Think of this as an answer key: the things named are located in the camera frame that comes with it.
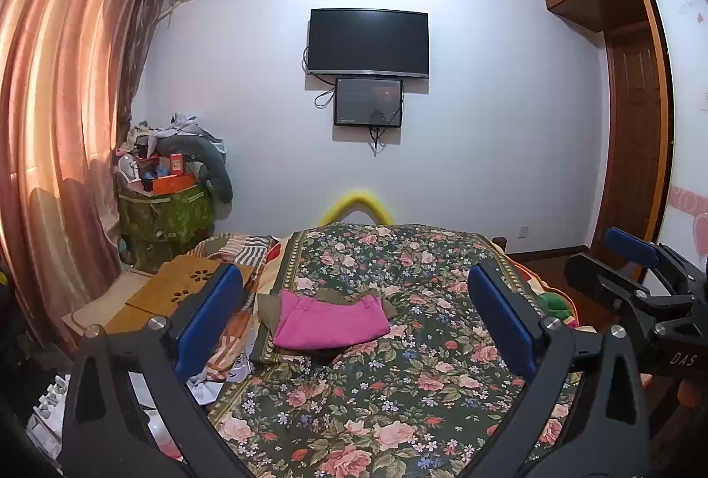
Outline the floral bed cover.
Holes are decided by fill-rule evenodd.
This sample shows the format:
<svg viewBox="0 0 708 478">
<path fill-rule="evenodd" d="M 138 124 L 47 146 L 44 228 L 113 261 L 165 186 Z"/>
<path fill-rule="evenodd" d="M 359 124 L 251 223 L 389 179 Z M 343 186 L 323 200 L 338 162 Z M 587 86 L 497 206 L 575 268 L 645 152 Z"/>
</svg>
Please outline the floral bed cover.
<svg viewBox="0 0 708 478">
<path fill-rule="evenodd" d="M 523 386 L 468 296 L 468 272 L 486 258 L 545 310 L 477 233 L 356 224 L 293 233 L 258 291 L 377 295 L 395 310 L 389 332 L 311 357 L 279 350 L 258 321 L 253 369 L 223 388 L 211 424 L 258 477 L 457 476 Z"/>
</svg>

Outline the grey neck pillow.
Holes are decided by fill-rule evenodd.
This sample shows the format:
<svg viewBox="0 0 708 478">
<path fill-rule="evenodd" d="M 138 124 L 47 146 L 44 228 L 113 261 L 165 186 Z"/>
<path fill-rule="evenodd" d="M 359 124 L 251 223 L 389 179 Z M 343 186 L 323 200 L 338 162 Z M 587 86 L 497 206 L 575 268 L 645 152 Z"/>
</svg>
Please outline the grey neck pillow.
<svg viewBox="0 0 708 478">
<path fill-rule="evenodd" d="M 181 153 L 187 160 L 201 163 L 198 181 L 210 184 L 216 199 L 222 204 L 233 201 L 233 187 L 226 169 L 226 158 L 208 139 L 196 135 L 164 136 L 150 139 L 148 149 L 150 154 L 156 152 L 165 157 Z"/>
</svg>

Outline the pink striped curtain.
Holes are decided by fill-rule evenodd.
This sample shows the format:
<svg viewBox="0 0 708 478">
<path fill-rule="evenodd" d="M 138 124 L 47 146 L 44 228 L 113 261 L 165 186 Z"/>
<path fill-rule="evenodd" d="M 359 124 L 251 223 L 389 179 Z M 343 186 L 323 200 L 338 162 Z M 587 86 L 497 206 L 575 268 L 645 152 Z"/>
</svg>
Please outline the pink striped curtain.
<svg viewBox="0 0 708 478">
<path fill-rule="evenodd" d="M 1 258 L 41 343 L 120 272 L 114 153 L 165 0 L 1 0 Z"/>
</svg>

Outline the wall mounted black television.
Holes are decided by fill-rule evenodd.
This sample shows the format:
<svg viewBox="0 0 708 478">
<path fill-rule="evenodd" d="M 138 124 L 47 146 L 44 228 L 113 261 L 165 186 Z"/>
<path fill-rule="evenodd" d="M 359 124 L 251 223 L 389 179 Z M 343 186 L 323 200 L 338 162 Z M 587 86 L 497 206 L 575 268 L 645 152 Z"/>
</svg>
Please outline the wall mounted black television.
<svg viewBox="0 0 708 478">
<path fill-rule="evenodd" d="M 305 68 L 317 75 L 427 79 L 428 15 L 390 9 L 312 9 Z"/>
</svg>

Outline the striped cloth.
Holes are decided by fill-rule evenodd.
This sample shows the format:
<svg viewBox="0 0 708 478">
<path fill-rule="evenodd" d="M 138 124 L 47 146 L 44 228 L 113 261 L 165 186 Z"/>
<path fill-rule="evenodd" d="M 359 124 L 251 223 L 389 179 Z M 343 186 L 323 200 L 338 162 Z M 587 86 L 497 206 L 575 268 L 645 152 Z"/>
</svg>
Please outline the striped cloth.
<svg viewBox="0 0 708 478">
<path fill-rule="evenodd" d="M 248 365 L 252 339 L 258 332 L 256 294 L 266 266 L 278 258 L 281 239 L 271 236 L 217 233 L 199 242 L 189 256 L 207 258 L 237 268 L 241 274 L 241 289 L 236 301 L 227 305 L 227 322 L 217 337 L 211 356 L 204 368 L 212 382 L 235 382 L 236 370 Z"/>
</svg>

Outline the green storage bag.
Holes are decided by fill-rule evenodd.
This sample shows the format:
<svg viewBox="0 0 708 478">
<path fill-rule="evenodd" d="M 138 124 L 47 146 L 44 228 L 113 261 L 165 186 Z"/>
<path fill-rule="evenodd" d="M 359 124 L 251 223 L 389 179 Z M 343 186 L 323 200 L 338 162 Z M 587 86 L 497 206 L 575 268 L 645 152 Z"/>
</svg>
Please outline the green storage bag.
<svg viewBox="0 0 708 478">
<path fill-rule="evenodd" d="M 214 232 L 211 195 L 199 184 L 160 197 L 119 194 L 118 206 L 128 260 L 142 272 L 156 273 Z"/>
</svg>

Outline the wooden door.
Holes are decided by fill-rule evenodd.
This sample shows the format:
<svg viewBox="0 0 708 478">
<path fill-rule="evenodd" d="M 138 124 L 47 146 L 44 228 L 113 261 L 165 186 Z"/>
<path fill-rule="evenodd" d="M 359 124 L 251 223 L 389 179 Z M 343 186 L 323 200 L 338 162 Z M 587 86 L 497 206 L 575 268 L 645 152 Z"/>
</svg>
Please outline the wooden door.
<svg viewBox="0 0 708 478">
<path fill-rule="evenodd" d="M 637 237 L 648 230 L 660 158 L 660 96 L 652 33 L 646 25 L 608 36 L 610 152 L 592 254 L 613 268 L 627 263 L 604 244 L 618 227 Z"/>
</svg>

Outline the small black wall monitor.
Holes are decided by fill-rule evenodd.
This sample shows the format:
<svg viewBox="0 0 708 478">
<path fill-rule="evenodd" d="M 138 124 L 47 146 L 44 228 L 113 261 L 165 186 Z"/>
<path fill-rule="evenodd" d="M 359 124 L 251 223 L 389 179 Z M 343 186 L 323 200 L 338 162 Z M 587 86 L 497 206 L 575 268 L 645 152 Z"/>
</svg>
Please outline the small black wall monitor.
<svg viewBox="0 0 708 478">
<path fill-rule="evenodd" d="M 403 82 L 382 77 L 339 77 L 334 123 L 338 127 L 400 128 Z"/>
</svg>

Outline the orange box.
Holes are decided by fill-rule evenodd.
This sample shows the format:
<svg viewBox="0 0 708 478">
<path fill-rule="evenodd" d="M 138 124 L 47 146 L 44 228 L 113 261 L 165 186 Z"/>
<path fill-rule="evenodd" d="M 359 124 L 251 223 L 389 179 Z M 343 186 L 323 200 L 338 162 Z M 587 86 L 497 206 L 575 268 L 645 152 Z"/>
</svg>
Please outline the orange box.
<svg viewBox="0 0 708 478">
<path fill-rule="evenodd" d="M 194 175 L 183 173 L 182 175 L 169 175 L 155 178 L 152 181 L 152 192 L 155 195 L 168 195 L 180 193 L 185 189 L 196 185 Z"/>
</svg>

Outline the yellow foam bed rail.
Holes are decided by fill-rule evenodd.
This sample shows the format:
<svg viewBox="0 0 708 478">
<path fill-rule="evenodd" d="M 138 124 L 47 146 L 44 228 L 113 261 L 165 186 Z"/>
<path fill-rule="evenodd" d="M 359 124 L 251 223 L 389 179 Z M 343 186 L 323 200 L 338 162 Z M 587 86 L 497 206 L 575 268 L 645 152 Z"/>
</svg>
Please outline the yellow foam bed rail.
<svg viewBox="0 0 708 478">
<path fill-rule="evenodd" d="M 360 211 L 367 214 L 377 225 L 394 225 L 394 218 L 372 193 L 354 190 L 341 197 L 325 212 L 319 226 L 327 226 L 343 220 L 348 214 Z"/>
</svg>

